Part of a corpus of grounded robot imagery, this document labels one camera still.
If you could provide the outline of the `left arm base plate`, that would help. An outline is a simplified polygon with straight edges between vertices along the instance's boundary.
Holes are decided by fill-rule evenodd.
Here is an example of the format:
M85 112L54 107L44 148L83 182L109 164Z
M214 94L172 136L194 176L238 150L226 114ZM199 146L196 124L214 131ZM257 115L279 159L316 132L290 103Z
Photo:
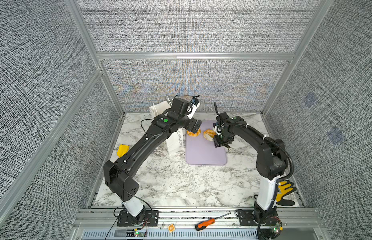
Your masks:
M148 210L142 211L137 216L121 211L119 213L117 226L118 227L142 227L143 224L148 227L157 227L159 220L159 211Z

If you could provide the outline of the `white paper bag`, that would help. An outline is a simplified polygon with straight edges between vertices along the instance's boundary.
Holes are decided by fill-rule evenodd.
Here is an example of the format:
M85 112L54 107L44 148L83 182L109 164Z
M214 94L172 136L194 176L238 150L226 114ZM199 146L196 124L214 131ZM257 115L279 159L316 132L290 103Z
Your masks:
M163 101L159 104L152 102L152 106L149 107L151 116L154 118L159 114L162 114L165 110L170 109L172 102L169 98L167 101ZM172 157L177 155L183 149L183 130L178 129L177 132L173 133L164 143L168 154Z

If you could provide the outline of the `round twisted fake bun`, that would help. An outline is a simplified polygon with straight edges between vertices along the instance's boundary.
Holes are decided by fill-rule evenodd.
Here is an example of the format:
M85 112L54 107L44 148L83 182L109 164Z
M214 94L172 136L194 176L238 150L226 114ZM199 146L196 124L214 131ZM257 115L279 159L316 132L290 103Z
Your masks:
M211 129L207 129L204 131L204 138L210 142L212 142L214 140L214 137L215 137L216 133L214 130L211 130Z

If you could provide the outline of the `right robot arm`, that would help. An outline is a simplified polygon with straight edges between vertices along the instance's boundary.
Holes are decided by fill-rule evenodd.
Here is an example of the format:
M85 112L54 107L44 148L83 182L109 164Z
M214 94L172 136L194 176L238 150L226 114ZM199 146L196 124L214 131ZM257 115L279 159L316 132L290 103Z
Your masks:
M257 152L256 169L261 175L261 183L253 216L255 222L262 225L269 217L276 216L278 185L293 175L292 158L282 140L263 135L239 116L229 117L227 113L219 113L216 103L214 108L217 114L217 122L213 124L215 147L229 149L234 137L238 136Z

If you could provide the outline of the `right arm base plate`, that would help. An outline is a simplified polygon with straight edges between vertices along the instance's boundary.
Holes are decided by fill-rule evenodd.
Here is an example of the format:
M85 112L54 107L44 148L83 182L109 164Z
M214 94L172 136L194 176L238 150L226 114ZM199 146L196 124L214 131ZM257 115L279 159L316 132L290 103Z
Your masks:
M237 209L235 211L236 217L240 221L241 226L258 226L258 220L262 218L262 214L259 214L258 217L256 217L255 210L243 210L243 209ZM276 208L273 208L271 210L271 213L265 217L264 222L261 223L261 227L270 227L270 233L273 232L274 234L279 233L281 230L283 230L283 224L280 220Z

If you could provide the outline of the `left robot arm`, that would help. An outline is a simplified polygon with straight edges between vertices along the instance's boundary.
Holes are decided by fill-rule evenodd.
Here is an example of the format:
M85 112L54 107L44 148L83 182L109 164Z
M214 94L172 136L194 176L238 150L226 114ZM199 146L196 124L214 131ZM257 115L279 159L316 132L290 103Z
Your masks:
M135 196L139 184L133 179L151 153L165 142L178 129L197 133L202 122L194 119L200 106L199 96L192 96L190 101L178 95L172 100L170 108L151 120L151 125L144 131L143 137L122 157L103 165L105 184L116 194L128 214L143 217L143 201Z

